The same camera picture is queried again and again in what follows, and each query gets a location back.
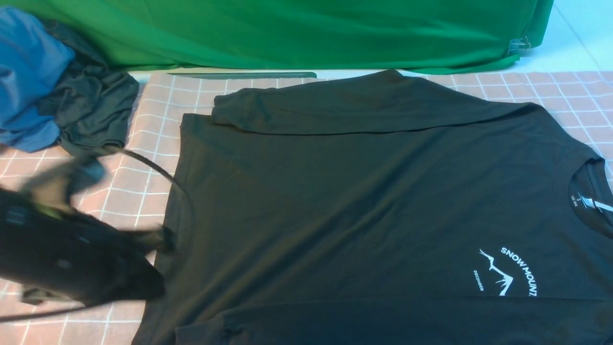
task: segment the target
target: black fabric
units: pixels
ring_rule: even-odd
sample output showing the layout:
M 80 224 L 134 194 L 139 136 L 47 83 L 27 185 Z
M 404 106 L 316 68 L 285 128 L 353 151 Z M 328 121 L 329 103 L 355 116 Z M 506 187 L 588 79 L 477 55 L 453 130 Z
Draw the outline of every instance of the black fabric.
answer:
M 186 114 L 178 254 L 133 344 L 604 344 L 603 159 L 541 106 L 395 71 L 215 99 Z
M 58 144 L 75 156 L 105 145 L 123 147 L 139 83 L 112 71 L 86 40 L 58 21 L 42 21 L 47 32 L 75 52 L 54 90 L 38 103 L 61 133 Z

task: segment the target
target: green backdrop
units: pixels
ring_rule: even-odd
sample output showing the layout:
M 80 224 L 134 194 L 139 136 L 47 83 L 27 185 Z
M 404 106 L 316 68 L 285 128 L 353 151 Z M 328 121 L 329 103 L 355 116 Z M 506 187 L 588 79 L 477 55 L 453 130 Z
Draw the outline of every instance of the green backdrop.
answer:
M 554 0 L 0 0 L 61 20 L 125 69 L 503 69 Z

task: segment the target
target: grid mat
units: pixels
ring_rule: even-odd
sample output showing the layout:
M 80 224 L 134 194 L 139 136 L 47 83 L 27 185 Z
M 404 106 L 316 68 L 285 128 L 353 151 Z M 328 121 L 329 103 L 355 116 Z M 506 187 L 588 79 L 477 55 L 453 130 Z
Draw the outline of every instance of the grid mat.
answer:
M 613 72 L 505 73 L 427 76 L 429 80 L 480 98 L 543 105 L 577 140 L 607 160 L 613 187 Z M 287 87 L 320 79 L 205 80 L 154 75 L 135 103 L 128 148 L 174 172 L 179 124 L 186 112 L 211 114 L 213 98 L 245 87 Z M 17 188 L 24 177 L 68 158 L 60 148 L 0 156 L 0 184 Z M 161 223 L 170 184 L 128 157 L 104 159 L 110 177 L 76 197 L 78 208 L 116 227 Z M 0 279 L 0 315 L 49 311 L 66 304 L 33 307 L 18 301 L 18 286 Z M 144 303 L 124 302 L 67 316 L 0 325 L 4 345 L 124 345 L 139 326 Z

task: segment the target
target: cord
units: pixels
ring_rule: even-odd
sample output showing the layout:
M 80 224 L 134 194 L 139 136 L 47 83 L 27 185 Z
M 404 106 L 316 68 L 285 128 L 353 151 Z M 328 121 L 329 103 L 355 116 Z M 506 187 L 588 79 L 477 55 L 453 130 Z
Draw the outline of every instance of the cord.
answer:
M 102 155 L 107 155 L 110 153 L 123 153 L 129 157 L 132 157 L 136 160 L 138 160 L 139 162 L 148 165 L 149 167 L 151 167 L 153 170 L 155 170 L 156 172 L 160 173 L 160 175 L 164 176 L 168 181 L 170 181 L 171 184 L 173 184 L 180 192 L 181 196 L 184 198 L 184 200 L 187 203 L 187 207 L 186 207 L 186 212 L 188 215 L 188 218 L 191 222 L 191 225 L 194 225 L 196 222 L 196 218 L 195 218 L 195 210 L 194 210 L 194 205 L 191 201 L 191 199 L 189 198 L 187 192 L 185 191 L 185 189 L 177 182 L 177 180 L 175 180 L 174 177 L 172 177 L 172 175 L 170 175 L 166 170 L 164 170 L 164 168 L 162 168 L 161 166 L 157 165 L 156 163 L 153 163 L 150 159 L 139 155 L 138 153 L 134 152 L 134 151 L 130 151 L 128 149 L 124 149 L 122 147 L 118 147 L 118 146 L 114 146 L 114 145 L 108 145 L 105 146 L 103 148 L 101 148 L 98 153 L 101 153 Z M 89 306 L 79 306 L 76 308 L 67 308 L 67 309 L 59 309 L 59 310 L 54 310 L 54 311 L 47 311 L 47 312 L 39 312 L 39 313 L 35 313 L 35 314 L 19 314 L 19 315 L 9 315 L 9 316 L 0 316 L 0 324 L 2 323 L 6 323 L 6 322 L 18 322 L 18 321 L 24 321 L 24 320 L 34 320 L 34 319 L 42 319 L 44 317 L 51 317 L 51 316 L 57 316 L 57 315 L 61 315 L 61 314 L 68 314 L 68 313 L 72 313 L 72 312 L 77 312 L 77 311 L 84 311 L 84 310 L 89 310 L 89 309 L 93 309 L 93 308 L 97 308 L 100 306 L 103 306 L 105 304 L 111 303 L 112 301 L 104 301 L 101 303 L 96 303 L 96 304 L 92 304 Z

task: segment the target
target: clothes pile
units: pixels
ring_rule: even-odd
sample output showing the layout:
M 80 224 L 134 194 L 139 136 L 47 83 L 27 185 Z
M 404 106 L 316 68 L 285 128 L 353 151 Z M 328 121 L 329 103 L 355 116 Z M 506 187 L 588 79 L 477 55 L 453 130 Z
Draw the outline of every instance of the clothes pile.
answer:
M 139 83 L 66 25 L 0 7 L 0 144 L 71 155 L 123 147 Z

